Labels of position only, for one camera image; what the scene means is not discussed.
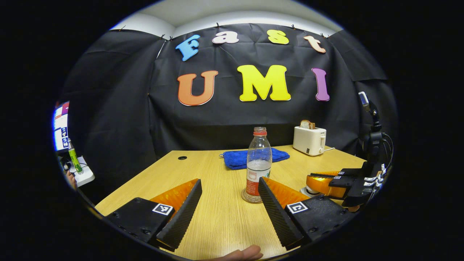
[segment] blue letter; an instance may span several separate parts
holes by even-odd
[[[193,47],[198,47],[199,45],[198,41],[195,40],[198,38],[200,38],[200,36],[196,34],[190,37],[189,39],[181,42],[178,46],[176,46],[176,49],[179,49],[182,55],[184,56],[182,58],[182,61],[187,61],[187,59],[189,59],[198,52],[198,49],[193,49]]]

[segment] human hand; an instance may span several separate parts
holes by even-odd
[[[76,178],[71,174],[71,172],[68,172],[66,173],[66,178],[68,179],[69,183],[71,184],[72,188],[73,189],[76,189],[77,187],[77,181],[76,181]]]
[[[235,250],[222,257],[203,259],[198,261],[255,261],[263,257],[260,253],[261,248],[257,245],[251,245],[244,250]]]

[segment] black fabric curtain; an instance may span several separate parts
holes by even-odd
[[[149,81],[164,40],[149,33],[109,31],[75,64],[64,86],[68,129],[95,179],[80,189],[97,204],[151,165]]]
[[[268,30],[280,30],[288,44],[270,42]],[[219,32],[238,34],[236,43],[215,44]],[[194,35],[198,53],[182,61],[176,49]],[[326,52],[311,47],[320,41]],[[286,67],[290,100],[258,95],[241,101],[242,65],[266,76],[272,65]],[[313,68],[326,72],[328,101],[316,99]],[[217,71],[211,99],[197,106],[180,102],[178,77],[194,73],[192,92],[204,91],[201,74]],[[62,101],[70,101],[69,135],[93,170],[82,186],[98,203],[109,193],[171,150],[246,149],[255,126],[265,126],[272,146],[293,143],[294,127],[307,119],[327,129],[326,145],[355,154],[357,139],[372,125],[358,97],[365,91],[378,107],[383,131],[396,139],[398,120],[386,75],[361,43],[345,31],[321,35],[268,24],[211,27],[166,41],[148,33],[114,30],[103,35],[77,62]]]

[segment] green bottle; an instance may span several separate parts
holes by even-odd
[[[70,139],[68,139],[68,144],[69,144],[68,152],[69,152],[69,156],[71,157],[71,161],[74,164],[76,171],[79,174],[81,174],[83,172],[82,167],[81,167],[81,164],[79,164],[79,161],[77,160],[76,150],[74,149],[74,146],[72,146]]]

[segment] bottle label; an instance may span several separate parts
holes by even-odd
[[[79,161],[77,160],[76,151],[74,149],[71,149],[68,152],[69,152],[69,156],[71,157],[71,161],[74,164],[74,167],[76,168],[76,171],[82,172],[82,167],[79,164]]]
[[[267,170],[252,170],[247,168],[246,192],[252,196],[259,196],[258,183],[260,177],[269,177],[271,168]]]

